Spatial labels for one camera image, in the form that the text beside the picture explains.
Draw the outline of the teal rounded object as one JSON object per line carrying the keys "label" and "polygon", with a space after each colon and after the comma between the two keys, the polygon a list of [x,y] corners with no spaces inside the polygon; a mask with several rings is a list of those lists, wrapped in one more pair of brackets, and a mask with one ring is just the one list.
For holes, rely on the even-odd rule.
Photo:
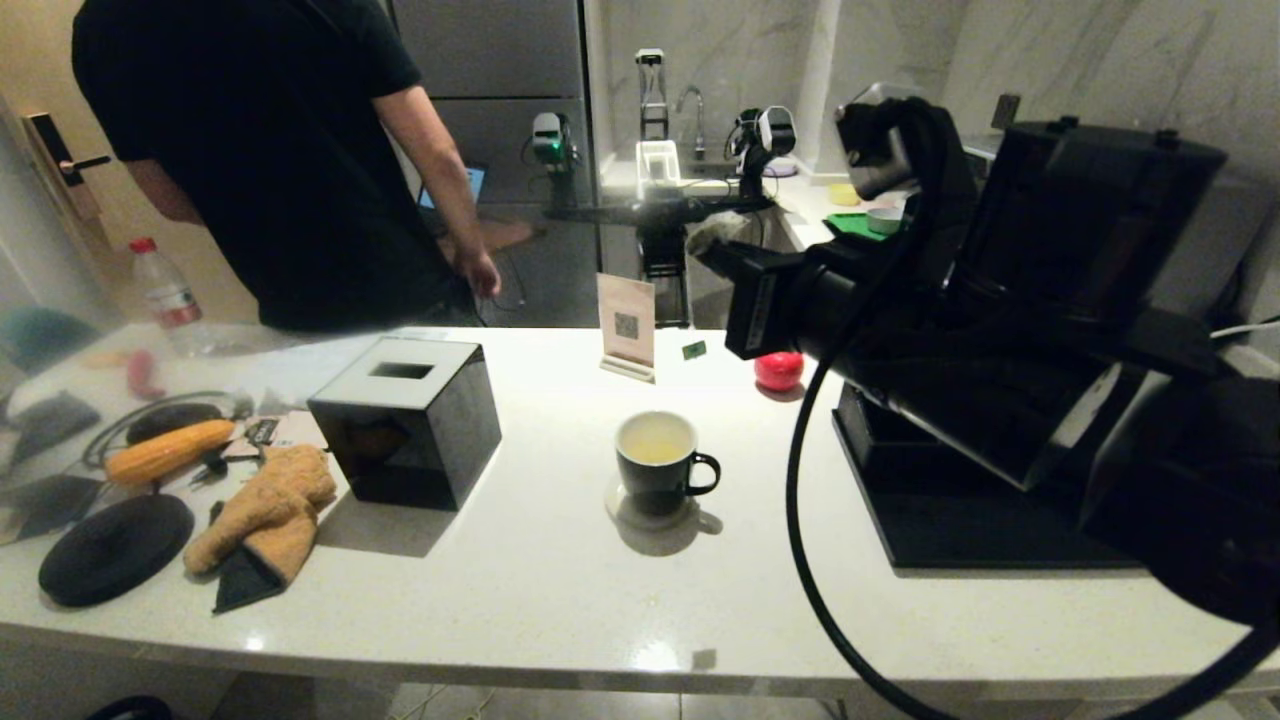
{"label": "teal rounded object", "polygon": [[26,374],[38,374],[92,345],[101,333],[90,323],[52,307],[0,313],[0,356]]}

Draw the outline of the black mug white inside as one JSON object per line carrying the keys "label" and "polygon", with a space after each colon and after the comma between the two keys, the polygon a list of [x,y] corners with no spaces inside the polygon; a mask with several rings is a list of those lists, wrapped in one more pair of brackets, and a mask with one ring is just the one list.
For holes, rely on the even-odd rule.
{"label": "black mug white inside", "polygon": [[692,423],[669,411],[623,420],[614,433],[614,456],[626,496],[639,512],[654,518],[709,495],[723,477],[721,461],[699,450]]}

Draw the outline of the clear water bottle red cap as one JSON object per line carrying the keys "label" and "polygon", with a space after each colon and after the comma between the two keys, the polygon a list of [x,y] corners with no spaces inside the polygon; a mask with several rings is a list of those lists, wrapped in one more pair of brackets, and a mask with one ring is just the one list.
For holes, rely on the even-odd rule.
{"label": "clear water bottle red cap", "polygon": [[209,357],[216,341],[204,310],[178,265],[160,251],[151,237],[129,242],[133,254],[134,281],[143,292],[151,318],[166,336],[174,352],[182,357]]}

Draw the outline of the black door lock with lever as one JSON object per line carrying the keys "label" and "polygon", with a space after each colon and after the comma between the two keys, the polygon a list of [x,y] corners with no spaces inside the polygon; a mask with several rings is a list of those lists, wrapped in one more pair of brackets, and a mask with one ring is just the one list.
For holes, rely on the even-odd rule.
{"label": "black door lock with lever", "polygon": [[24,127],[47,159],[51,173],[56,177],[81,220],[91,222],[102,215],[100,202],[84,179],[90,169],[113,163],[106,154],[77,160],[64,140],[58,123],[50,113],[37,113],[22,118]]}

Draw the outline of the white round coaster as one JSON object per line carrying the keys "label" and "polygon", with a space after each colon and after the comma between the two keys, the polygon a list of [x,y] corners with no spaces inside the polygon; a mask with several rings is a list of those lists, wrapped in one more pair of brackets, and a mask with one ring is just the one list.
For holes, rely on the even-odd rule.
{"label": "white round coaster", "polygon": [[695,520],[700,512],[698,501],[692,498],[631,493],[620,477],[613,478],[613,486],[604,495],[604,505],[612,521],[644,532],[672,530]]}

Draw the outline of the black cube tissue box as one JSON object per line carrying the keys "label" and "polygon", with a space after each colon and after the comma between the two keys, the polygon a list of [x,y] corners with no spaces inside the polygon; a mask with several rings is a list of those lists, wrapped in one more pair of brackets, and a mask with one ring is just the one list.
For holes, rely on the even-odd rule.
{"label": "black cube tissue box", "polygon": [[383,337],[307,401],[358,500],[457,511],[502,439],[481,345]]}

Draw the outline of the chrome faucet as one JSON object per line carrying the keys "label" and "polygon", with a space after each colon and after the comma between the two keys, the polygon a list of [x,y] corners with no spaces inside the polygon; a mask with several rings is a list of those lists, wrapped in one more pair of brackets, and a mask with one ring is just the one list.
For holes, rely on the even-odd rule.
{"label": "chrome faucet", "polygon": [[685,87],[677,99],[675,110],[677,114],[681,114],[689,108],[694,111],[694,136],[690,145],[690,156],[694,161],[704,161],[707,159],[705,96],[695,85]]}

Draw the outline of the beige QR sign card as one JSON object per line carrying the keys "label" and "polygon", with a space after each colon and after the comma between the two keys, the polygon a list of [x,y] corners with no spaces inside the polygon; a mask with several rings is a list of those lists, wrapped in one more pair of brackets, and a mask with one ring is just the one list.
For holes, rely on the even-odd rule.
{"label": "beige QR sign card", "polygon": [[657,382],[657,291],[648,282],[596,274],[602,331],[599,368],[643,383]]}

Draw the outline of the black rectangular serving tray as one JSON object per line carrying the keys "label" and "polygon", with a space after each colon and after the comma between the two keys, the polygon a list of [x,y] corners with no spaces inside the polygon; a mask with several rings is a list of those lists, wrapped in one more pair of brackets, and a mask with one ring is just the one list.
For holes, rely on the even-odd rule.
{"label": "black rectangular serving tray", "polygon": [[874,487],[861,477],[832,411],[835,433],[858,482],[890,565],[900,571],[1119,571],[1138,561],[1092,539],[968,460],[945,482]]}

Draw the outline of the beige wooden door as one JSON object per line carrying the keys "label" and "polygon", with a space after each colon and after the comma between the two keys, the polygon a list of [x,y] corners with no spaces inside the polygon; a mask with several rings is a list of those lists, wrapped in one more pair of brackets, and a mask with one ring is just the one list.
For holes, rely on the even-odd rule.
{"label": "beige wooden door", "polygon": [[[73,255],[88,272],[102,309],[115,319],[147,318],[134,287],[128,243],[151,237],[191,282],[210,322],[255,324],[257,304],[237,279],[210,233],[168,220],[116,160],[76,82],[72,22],[83,0],[0,0],[0,117],[17,132],[54,217],[70,236]],[[47,114],[73,161],[111,160],[82,170],[74,188],[58,178],[28,117]]]}

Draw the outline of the black table column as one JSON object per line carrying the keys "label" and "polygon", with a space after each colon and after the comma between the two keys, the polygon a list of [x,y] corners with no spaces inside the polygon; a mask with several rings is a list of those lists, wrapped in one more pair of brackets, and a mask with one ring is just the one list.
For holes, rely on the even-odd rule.
{"label": "black table column", "polygon": [[641,278],[655,291],[655,327],[689,328],[692,310],[685,225],[640,225],[636,236]]}

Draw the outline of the black oval object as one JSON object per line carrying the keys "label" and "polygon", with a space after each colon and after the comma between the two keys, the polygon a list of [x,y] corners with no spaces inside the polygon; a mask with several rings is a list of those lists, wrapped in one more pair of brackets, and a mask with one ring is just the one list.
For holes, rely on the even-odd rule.
{"label": "black oval object", "polygon": [[136,446],[174,430],[224,418],[224,413],[214,404],[172,404],[151,409],[131,423],[125,432],[125,445]]}

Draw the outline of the black background table top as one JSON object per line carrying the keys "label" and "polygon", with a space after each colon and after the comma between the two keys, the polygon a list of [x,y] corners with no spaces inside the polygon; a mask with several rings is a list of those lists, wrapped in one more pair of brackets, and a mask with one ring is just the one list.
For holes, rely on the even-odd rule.
{"label": "black background table top", "polygon": [[603,225],[667,227],[687,225],[719,214],[751,214],[776,206],[771,199],[676,197],[632,201],[612,206],[545,208],[548,220]]}

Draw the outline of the open laptop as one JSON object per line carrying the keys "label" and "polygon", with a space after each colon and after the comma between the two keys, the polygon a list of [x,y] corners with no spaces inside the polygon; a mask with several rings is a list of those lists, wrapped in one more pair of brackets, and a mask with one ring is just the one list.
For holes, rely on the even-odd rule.
{"label": "open laptop", "polygon": [[[467,176],[468,191],[471,193],[471,199],[475,202],[479,202],[479,197],[481,195],[488,176],[488,165],[468,164],[465,167],[465,170]],[[417,205],[421,209],[429,209],[429,210],[434,210],[436,208],[434,197],[431,196],[429,187],[426,186],[425,182],[422,182],[419,187]]]}

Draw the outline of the red toy tomato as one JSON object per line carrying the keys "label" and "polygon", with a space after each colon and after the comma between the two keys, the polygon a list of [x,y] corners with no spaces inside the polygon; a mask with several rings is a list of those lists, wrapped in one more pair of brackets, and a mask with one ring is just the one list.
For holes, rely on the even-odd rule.
{"label": "red toy tomato", "polygon": [[799,352],[773,352],[753,363],[756,384],[773,393],[787,393],[803,382],[805,356]]}

